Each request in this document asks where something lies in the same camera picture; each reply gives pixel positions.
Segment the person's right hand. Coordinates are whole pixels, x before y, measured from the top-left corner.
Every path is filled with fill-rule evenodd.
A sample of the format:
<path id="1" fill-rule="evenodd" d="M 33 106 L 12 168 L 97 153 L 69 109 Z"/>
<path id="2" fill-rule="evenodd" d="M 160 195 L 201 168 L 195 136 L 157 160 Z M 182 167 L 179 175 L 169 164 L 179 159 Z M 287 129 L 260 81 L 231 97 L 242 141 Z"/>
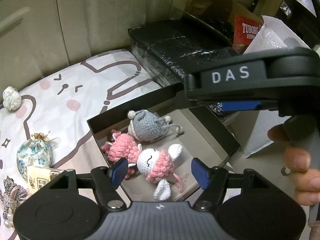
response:
<path id="1" fill-rule="evenodd" d="M 295 186 L 295 201 L 302 206 L 319 203 L 319 170 L 311 169 L 311 155 L 302 148 L 287 146 L 284 162 L 291 171 L 289 178 Z"/>

